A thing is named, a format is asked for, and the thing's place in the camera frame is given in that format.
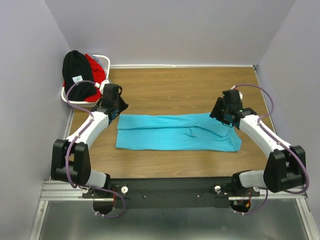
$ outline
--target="red garment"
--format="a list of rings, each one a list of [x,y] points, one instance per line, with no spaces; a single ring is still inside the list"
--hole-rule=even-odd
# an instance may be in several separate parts
[[[90,67],[92,70],[92,75],[93,75],[93,80],[95,83],[101,83],[103,80],[106,79],[106,75],[105,75],[105,71],[103,70],[103,68],[94,60],[92,59],[92,57],[90,57],[88,54],[84,55],[86,57],[86,59],[89,61],[90,63]],[[92,96],[88,96],[85,98],[84,101],[86,102],[96,102],[97,100],[99,100],[99,98],[102,97],[102,94],[100,93],[99,89],[96,89],[96,94],[92,95]]]

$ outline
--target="white knob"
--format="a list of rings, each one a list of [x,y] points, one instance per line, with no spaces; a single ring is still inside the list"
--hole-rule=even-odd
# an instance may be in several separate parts
[[[128,187],[126,187],[126,186],[123,186],[122,188],[121,188],[121,192],[123,193],[123,194],[126,194],[127,192],[128,192]]]
[[[215,187],[214,187],[214,191],[215,191],[216,193],[220,193],[220,192],[221,192],[221,187],[220,187],[219,185],[215,186]]]

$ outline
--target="wooden table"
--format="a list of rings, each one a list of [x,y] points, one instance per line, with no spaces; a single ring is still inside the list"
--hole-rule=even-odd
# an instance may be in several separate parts
[[[235,84],[258,84],[249,67],[111,69],[109,78],[123,87],[129,104],[124,114],[180,115],[211,112],[222,91]],[[243,106],[259,115],[267,112],[261,92],[241,87]],[[88,117],[74,114],[73,133]],[[271,128],[270,119],[264,123]],[[90,148],[91,167],[112,178],[217,177],[244,170],[261,170],[267,159],[243,132],[239,152],[155,151],[116,149],[118,118],[104,130]]]

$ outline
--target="wire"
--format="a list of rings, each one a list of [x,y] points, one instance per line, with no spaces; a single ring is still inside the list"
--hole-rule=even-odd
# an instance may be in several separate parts
[[[252,199],[252,194],[251,194],[251,191],[250,191],[250,188],[248,189],[248,191],[249,191],[249,194],[250,194],[250,198],[249,198],[249,204],[251,203],[251,199]]]
[[[261,205],[259,207],[257,207],[255,210],[252,210],[252,211],[241,212],[241,214],[251,215],[251,214],[258,212],[266,204],[267,200],[268,200],[268,190],[265,191],[265,199],[263,200],[263,202],[261,203]]]
[[[243,201],[244,201],[244,199],[246,198],[246,196],[244,196],[243,198],[241,198],[239,201],[236,201],[237,202],[237,204],[240,204],[240,203],[242,203]]]
[[[91,125],[91,123],[93,122],[94,120],[94,115],[92,114],[92,112],[90,112],[89,110],[85,109],[85,108],[82,108],[82,107],[79,107],[75,104],[72,104],[70,101],[69,101],[69,94],[71,92],[71,90],[77,86],[78,84],[82,84],[82,83],[89,83],[89,84],[93,84],[93,85],[96,85],[95,82],[93,81],[89,81],[89,80],[83,80],[83,81],[79,81],[75,84],[73,84],[70,89],[67,91],[66,95],[65,95],[65,99],[66,99],[66,102],[73,108],[75,109],[79,109],[81,111],[84,111],[86,113],[88,113],[91,118],[89,120],[89,122],[79,131],[78,135],[74,137],[74,139],[70,142],[67,150],[66,150],[66,155],[65,155],[65,172],[66,172],[66,177],[68,179],[68,182],[70,183],[71,187],[73,187],[74,189],[77,188],[77,185],[73,183],[72,181],[72,178],[71,178],[71,175],[70,175],[70,170],[69,170],[69,157],[70,157],[70,153],[71,153],[71,149],[72,149],[72,146],[74,145],[74,143],[76,142],[76,140],[81,136],[81,134]],[[121,196],[121,194],[117,193],[116,191],[112,191],[112,190],[108,190],[108,189],[104,189],[104,188],[100,188],[100,187],[93,187],[93,186],[84,186],[84,187],[90,187],[92,189],[95,189],[95,190],[99,190],[99,191],[104,191],[104,192],[107,192],[107,193],[111,193],[111,194],[114,194],[114,195],[117,195],[120,197],[122,203],[123,203],[123,208],[122,208],[122,211],[119,213],[119,214],[116,214],[116,215],[112,215],[112,216],[108,216],[108,215],[104,215],[104,214],[101,214],[99,212],[95,212],[96,215],[99,215],[99,216],[102,216],[103,218],[107,218],[107,219],[114,219],[114,218],[118,218],[120,217],[125,211],[126,211],[126,201],[125,199]]]
[[[290,194],[303,194],[305,193],[309,186],[310,186],[310,178],[309,178],[309,175],[307,173],[307,170],[306,170],[306,167],[304,166],[304,164],[302,163],[302,161],[299,159],[299,157],[289,148],[287,147],[286,145],[284,145],[282,142],[279,142],[279,140],[273,136],[262,124],[261,124],[261,120],[265,117],[268,117],[270,116],[274,110],[275,110],[275,104],[274,104],[274,100],[272,99],[272,97],[270,96],[270,94],[264,90],[262,87],[258,86],[258,85],[255,85],[255,84],[250,84],[250,83],[243,83],[243,84],[238,84],[238,85],[235,85],[234,87],[237,88],[237,87],[240,87],[240,86],[251,86],[251,87],[255,87],[255,88],[258,88],[260,89],[261,91],[263,91],[267,96],[268,98],[270,99],[270,102],[271,102],[271,110],[269,113],[265,114],[265,115],[262,115],[258,118],[257,120],[257,123],[258,125],[260,126],[260,128],[270,137],[272,138],[276,143],[278,143],[281,147],[283,147],[285,150],[288,151],[289,154],[291,154],[294,159],[297,161],[297,163],[299,164],[299,166],[301,167],[302,171],[303,171],[303,174],[304,174],[304,177],[305,177],[305,186],[303,187],[302,190],[300,191],[291,191],[291,190],[285,190],[285,192],[287,193],[290,193]]]

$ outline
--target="clothing tag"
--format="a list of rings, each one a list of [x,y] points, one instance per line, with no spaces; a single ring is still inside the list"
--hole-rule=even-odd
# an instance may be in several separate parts
[[[72,80],[74,81],[75,84],[78,83],[78,82],[83,81],[81,75],[80,75],[80,76],[74,76],[74,77],[72,78]]]

